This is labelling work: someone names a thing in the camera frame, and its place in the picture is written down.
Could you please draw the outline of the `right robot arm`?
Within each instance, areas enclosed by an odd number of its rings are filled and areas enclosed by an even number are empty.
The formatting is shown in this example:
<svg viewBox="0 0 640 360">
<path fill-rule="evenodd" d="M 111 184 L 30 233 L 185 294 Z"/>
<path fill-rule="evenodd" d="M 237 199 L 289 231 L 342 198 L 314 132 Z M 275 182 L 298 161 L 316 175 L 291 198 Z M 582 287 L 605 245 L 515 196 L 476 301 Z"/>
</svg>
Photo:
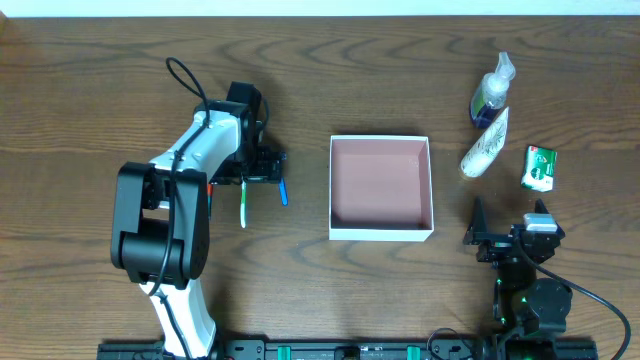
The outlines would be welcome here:
<svg viewBox="0 0 640 360">
<path fill-rule="evenodd" d="M 463 238 L 478 248 L 476 260 L 497 271 L 493 317 L 502 330 L 478 341 L 479 359 L 556 358 L 555 336 L 566 331 L 572 290 L 558 280 L 540 278 L 537 267 L 555 255 L 565 237 L 562 228 L 538 200 L 532 213 L 507 234 L 489 230 L 480 198 Z"/>
</svg>

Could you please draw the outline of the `blue disposable razor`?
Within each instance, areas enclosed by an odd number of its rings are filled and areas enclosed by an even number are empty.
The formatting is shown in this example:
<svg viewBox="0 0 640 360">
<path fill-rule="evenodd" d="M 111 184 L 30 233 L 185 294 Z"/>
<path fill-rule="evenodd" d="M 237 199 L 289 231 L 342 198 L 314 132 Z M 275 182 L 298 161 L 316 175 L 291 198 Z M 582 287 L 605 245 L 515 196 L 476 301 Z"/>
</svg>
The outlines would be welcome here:
<svg viewBox="0 0 640 360">
<path fill-rule="evenodd" d="M 285 152 L 282 152 L 281 155 L 281 160 L 280 163 L 282 164 L 286 159 L 287 159 L 287 155 Z M 284 165 L 281 165 L 281 176 L 280 176 L 280 180 L 278 183 L 278 187 L 279 187 L 279 193 L 280 193 L 280 199 L 281 199 L 281 203 L 283 206 L 287 206 L 289 203 L 288 200 L 288 192 L 287 192 L 287 187 L 286 187 L 286 181 L 285 181 L 285 177 L 284 177 Z"/>
</svg>

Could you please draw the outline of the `red green toothpaste tube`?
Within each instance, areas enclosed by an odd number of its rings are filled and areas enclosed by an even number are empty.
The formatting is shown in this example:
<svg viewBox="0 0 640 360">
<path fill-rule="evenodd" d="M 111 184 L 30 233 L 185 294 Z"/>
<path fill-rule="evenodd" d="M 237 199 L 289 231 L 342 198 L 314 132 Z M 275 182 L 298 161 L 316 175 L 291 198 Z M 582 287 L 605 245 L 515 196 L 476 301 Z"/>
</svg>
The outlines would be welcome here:
<svg viewBox="0 0 640 360">
<path fill-rule="evenodd" d="M 207 184 L 207 213 L 208 213 L 209 221 L 211 221 L 212 219 L 213 190 L 214 190 L 214 185 L 212 183 L 208 183 Z"/>
</svg>

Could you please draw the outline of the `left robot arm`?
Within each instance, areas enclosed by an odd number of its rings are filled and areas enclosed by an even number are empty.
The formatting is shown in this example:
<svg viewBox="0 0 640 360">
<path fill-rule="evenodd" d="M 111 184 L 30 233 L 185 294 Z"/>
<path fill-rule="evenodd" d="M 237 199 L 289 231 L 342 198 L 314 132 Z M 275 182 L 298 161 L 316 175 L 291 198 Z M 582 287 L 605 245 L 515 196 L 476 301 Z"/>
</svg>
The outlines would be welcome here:
<svg viewBox="0 0 640 360">
<path fill-rule="evenodd" d="M 252 84 L 234 82 L 223 100 L 205 99 L 193 121 L 165 152 L 127 162 L 116 183 L 110 257 L 150 298 L 164 340 L 109 350 L 101 359 L 208 359 L 216 324 L 200 276 L 210 245 L 215 186 L 276 184 L 288 201 L 285 153 L 263 144 L 267 101 Z"/>
</svg>

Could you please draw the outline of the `green white toothbrush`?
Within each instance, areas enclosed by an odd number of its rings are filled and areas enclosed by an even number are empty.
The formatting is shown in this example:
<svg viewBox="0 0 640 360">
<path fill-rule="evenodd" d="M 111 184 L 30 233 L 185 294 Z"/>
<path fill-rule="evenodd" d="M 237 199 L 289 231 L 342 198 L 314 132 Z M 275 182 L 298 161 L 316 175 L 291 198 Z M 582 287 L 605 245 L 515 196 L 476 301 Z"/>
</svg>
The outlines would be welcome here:
<svg viewBox="0 0 640 360">
<path fill-rule="evenodd" d="M 246 229 L 247 223 L 247 183 L 243 180 L 241 182 L 240 225 Z"/>
</svg>

